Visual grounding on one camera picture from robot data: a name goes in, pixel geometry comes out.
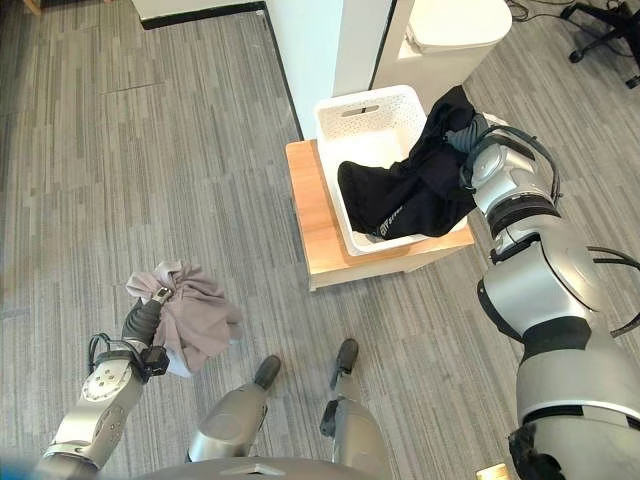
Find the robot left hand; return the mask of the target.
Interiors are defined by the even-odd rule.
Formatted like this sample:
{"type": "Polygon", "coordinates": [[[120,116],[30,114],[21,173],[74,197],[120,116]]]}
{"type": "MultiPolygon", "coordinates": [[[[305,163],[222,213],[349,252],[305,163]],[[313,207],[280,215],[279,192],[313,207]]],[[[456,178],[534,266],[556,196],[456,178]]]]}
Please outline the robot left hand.
{"type": "Polygon", "coordinates": [[[161,321],[162,307],[172,295],[171,289],[161,287],[150,299],[139,298],[125,318],[121,337],[150,347],[161,321]]]}

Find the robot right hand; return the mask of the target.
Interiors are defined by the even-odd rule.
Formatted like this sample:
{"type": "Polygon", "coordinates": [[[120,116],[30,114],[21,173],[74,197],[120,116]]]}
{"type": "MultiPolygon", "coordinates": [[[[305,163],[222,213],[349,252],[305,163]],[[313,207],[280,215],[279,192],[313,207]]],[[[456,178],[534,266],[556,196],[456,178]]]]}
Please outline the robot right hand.
{"type": "Polygon", "coordinates": [[[479,141],[482,134],[490,127],[490,122],[483,113],[477,113],[465,128],[445,133],[445,142],[454,150],[468,154],[479,141]]]}

